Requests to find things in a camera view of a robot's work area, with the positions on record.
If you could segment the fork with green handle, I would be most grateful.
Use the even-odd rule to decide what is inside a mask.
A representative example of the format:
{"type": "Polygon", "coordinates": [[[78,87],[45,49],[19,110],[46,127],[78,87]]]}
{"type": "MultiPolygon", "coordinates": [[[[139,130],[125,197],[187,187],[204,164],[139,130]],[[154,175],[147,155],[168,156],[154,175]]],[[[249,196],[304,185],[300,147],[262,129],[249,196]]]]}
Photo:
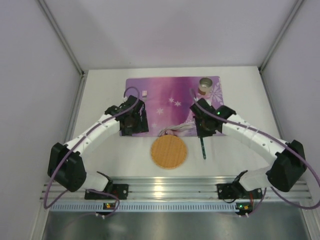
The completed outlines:
{"type": "Polygon", "coordinates": [[[148,92],[147,92],[147,90],[142,90],[141,93],[142,93],[142,100],[145,102],[148,97],[148,92]]]}

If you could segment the spoon with green handle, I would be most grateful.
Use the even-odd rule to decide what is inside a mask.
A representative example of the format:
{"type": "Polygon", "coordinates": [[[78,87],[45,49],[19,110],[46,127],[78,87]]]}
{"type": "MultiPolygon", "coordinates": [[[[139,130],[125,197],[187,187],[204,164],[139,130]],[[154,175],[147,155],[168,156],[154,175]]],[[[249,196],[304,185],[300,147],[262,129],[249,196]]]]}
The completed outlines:
{"type": "Polygon", "coordinates": [[[203,137],[199,137],[200,140],[200,145],[201,145],[201,152],[202,152],[202,157],[204,160],[207,159],[207,155],[206,155],[206,150],[205,150],[205,144],[204,144],[204,139],[203,137]]]}

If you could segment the metal cup with wood band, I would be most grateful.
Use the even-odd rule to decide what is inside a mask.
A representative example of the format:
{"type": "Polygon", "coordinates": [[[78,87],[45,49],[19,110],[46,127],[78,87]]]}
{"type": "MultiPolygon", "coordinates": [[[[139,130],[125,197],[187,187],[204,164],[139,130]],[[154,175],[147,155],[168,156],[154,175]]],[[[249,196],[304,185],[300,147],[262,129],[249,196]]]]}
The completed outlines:
{"type": "Polygon", "coordinates": [[[198,93],[202,96],[208,95],[212,89],[213,81],[208,77],[199,80],[198,93]]]}

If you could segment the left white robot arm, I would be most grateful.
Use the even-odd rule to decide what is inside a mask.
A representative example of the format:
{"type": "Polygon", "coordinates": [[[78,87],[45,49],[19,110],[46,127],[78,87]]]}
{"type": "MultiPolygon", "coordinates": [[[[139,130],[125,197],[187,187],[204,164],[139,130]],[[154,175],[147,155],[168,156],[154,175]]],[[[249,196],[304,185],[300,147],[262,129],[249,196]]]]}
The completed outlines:
{"type": "Polygon", "coordinates": [[[69,192],[95,190],[109,192],[113,181],[100,171],[88,171],[89,155],[114,134],[132,136],[149,131],[146,95],[129,95],[119,105],[112,105],[87,130],[74,139],[56,143],[50,152],[47,174],[69,192]]]}

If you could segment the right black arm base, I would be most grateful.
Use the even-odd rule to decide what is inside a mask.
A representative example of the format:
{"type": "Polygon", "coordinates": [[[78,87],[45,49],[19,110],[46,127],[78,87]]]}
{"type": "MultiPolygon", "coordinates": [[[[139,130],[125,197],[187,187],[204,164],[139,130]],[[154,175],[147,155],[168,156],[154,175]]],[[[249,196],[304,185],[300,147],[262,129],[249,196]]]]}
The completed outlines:
{"type": "Polygon", "coordinates": [[[237,192],[233,189],[233,185],[231,183],[218,183],[216,188],[219,200],[256,200],[261,199],[263,196],[261,188],[251,191],[241,190],[240,192],[237,192]]]}

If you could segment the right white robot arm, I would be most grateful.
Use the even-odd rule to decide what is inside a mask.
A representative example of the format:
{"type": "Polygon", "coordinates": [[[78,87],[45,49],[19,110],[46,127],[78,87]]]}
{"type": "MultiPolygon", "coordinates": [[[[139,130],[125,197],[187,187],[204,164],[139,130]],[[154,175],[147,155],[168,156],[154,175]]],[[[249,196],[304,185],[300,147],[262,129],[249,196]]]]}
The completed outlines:
{"type": "Polygon", "coordinates": [[[198,136],[221,133],[232,137],[267,162],[267,167],[244,170],[233,180],[231,188],[237,195],[268,187],[289,192],[305,173],[307,167],[300,160],[305,157],[304,147],[299,141],[272,139],[251,126],[235,110],[225,105],[214,108],[203,98],[195,102],[190,110],[194,114],[198,136]]]}

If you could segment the purple printed placemat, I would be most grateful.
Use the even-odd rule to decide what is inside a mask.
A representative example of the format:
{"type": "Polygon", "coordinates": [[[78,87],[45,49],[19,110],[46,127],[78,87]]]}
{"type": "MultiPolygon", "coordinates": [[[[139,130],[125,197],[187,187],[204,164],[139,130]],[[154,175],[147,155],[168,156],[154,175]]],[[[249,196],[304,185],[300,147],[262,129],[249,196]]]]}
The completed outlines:
{"type": "Polygon", "coordinates": [[[134,134],[134,137],[159,137],[165,134],[178,137],[196,137],[197,130],[190,107],[194,104],[190,89],[196,99],[205,99],[214,108],[224,104],[221,79],[209,76],[213,82],[210,93],[198,93],[201,76],[128,78],[125,87],[135,87],[142,99],[142,90],[147,90],[145,109],[149,132],[134,134]]]}

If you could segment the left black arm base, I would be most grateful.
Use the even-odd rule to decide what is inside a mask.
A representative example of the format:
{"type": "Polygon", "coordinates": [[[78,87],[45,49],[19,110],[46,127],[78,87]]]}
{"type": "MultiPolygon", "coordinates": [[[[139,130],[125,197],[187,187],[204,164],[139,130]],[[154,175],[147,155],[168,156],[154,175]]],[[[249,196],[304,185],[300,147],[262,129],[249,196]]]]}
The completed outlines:
{"type": "MultiPolygon", "coordinates": [[[[119,200],[126,200],[129,194],[129,185],[128,184],[113,184],[110,194],[116,196],[119,200]]],[[[111,196],[106,196],[98,194],[95,192],[86,191],[84,195],[85,200],[113,200],[111,196]]]]}

